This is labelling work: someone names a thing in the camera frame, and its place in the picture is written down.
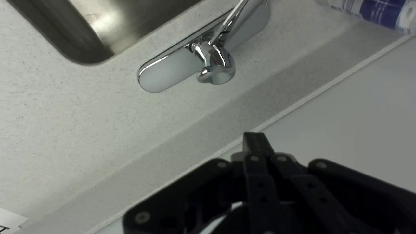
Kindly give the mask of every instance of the black object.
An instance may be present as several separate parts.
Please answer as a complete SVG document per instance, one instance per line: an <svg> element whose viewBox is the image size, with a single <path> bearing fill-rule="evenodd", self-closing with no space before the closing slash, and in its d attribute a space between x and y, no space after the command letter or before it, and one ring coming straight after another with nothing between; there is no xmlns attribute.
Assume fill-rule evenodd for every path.
<svg viewBox="0 0 416 234"><path fill-rule="evenodd" d="M416 234L416 195L327 160L308 168L245 133L214 159L123 216L126 234Z"/></svg>

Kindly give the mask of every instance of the countertop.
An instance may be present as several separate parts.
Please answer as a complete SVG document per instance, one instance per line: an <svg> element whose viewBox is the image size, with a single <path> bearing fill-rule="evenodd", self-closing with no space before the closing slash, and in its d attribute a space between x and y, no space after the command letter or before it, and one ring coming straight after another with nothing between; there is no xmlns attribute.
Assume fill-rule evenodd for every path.
<svg viewBox="0 0 416 234"><path fill-rule="evenodd" d="M96 211L100 221L79 216L88 221L68 232L91 230L399 38L314 2L271 0L266 29L234 54L232 82L205 86L187 80L157 95L140 90L135 74L143 63L235 3L205 0L109 61L81 67L0 2L0 207L28 217L28 233L44 233L48 228L37 221L57 219L61 210L74 212L68 210L75 201L96 188L119 185L111 180L133 171L127 167L165 167L141 171L141 194L119 191L124 201L117 204L102 195L110 208ZM191 139L202 146L189 147ZM180 155L178 141L192 150ZM157 156L167 151L175 155Z"/></svg>

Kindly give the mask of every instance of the sink basin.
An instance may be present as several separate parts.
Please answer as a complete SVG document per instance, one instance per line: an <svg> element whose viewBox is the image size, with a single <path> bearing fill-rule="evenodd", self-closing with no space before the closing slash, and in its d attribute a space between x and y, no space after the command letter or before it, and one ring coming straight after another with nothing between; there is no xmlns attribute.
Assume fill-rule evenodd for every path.
<svg viewBox="0 0 416 234"><path fill-rule="evenodd" d="M63 56L97 64L200 0L9 0Z"/></svg>

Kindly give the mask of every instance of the white countertop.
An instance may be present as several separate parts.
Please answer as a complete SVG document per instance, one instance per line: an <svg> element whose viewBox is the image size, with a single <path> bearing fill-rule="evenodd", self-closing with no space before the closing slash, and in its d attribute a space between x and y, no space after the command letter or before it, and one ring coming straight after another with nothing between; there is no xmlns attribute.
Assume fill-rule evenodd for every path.
<svg viewBox="0 0 416 234"><path fill-rule="evenodd" d="M315 90L254 132L263 133L275 152L293 155L301 165L325 159L416 193L414 55L416 39L390 47L327 84L334 85L330 90ZM230 160L243 151L241 142L240 137L217 156ZM122 233L119 219L97 234Z"/></svg>
<svg viewBox="0 0 416 234"><path fill-rule="evenodd" d="M314 2L271 0L267 28L234 54L237 69L228 85L204 86L188 80L157 95L139 89L135 74L143 63L235 3L230 0L223 7L223 0L206 0L109 61L80 67L55 52L16 11L0 2L0 207L28 217L31 227L126 165L144 158L146 163L156 160L150 165L157 164L150 156L161 146L170 146L179 137L197 141L198 136L185 136L196 130L209 130L200 137L202 141L228 128L228 136L198 147L198 154L206 155L175 155L176 167L170 168L170 176L183 172L214 152L219 139L236 138L397 38L365 24L357 26ZM338 61L326 68L334 59ZM257 97L257 103L245 100L247 95ZM275 104L274 110L244 110L260 108L261 100L269 107ZM135 199L163 184L162 177ZM128 199L118 208L131 203L132 194ZM80 225L71 233L85 229Z"/></svg>

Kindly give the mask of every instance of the blue label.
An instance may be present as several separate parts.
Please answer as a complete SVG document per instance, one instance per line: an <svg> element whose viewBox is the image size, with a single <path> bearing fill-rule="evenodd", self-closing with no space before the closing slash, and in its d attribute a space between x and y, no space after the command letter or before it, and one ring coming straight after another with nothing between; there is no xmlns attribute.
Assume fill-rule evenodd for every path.
<svg viewBox="0 0 416 234"><path fill-rule="evenodd" d="M364 20L395 29L405 0L364 0L361 16Z"/></svg>

